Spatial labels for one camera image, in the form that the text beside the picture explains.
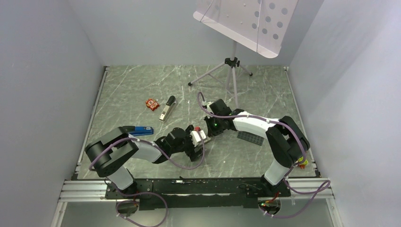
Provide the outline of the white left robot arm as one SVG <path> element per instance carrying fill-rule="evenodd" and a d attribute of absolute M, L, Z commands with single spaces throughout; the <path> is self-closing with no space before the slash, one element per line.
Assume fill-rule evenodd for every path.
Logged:
<path fill-rule="evenodd" d="M 192 162 L 205 158 L 204 145 L 209 141 L 209 137 L 199 127 L 176 127 L 155 141 L 135 137 L 135 129 L 135 126 L 117 127 L 89 143 L 84 149 L 91 161 L 89 170 L 110 180 L 125 199 L 131 198 L 137 191 L 134 177 L 124 167 L 129 159 L 136 158 L 161 164 L 171 161 L 173 154 L 181 152 Z"/>

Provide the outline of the black silver stapler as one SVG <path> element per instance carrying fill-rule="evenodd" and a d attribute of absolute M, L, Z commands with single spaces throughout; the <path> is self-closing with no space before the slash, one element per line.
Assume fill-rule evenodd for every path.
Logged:
<path fill-rule="evenodd" d="M 170 116 L 171 112 L 176 106 L 176 97 L 175 96 L 170 96 L 169 99 L 166 102 L 166 105 L 159 117 L 159 120 L 161 122 L 166 122 L 168 117 Z"/>

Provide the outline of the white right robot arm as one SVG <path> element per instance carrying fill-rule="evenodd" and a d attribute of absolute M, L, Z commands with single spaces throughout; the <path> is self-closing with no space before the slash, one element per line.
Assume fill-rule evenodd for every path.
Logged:
<path fill-rule="evenodd" d="M 274 160 L 257 184 L 258 191 L 266 196 L 278 192 L 284 178 L 300 164 L 300 158 L 306 158 L 310 149 L 309 141 L 289 116 L 265 118 L 243 109 L 231 110 L 222 99 L 209 105 L 200 104 L 200 107 L 208 114 L 204 120 L 209 137 L 233 130 L 248 132 L 269 142 Z"/>

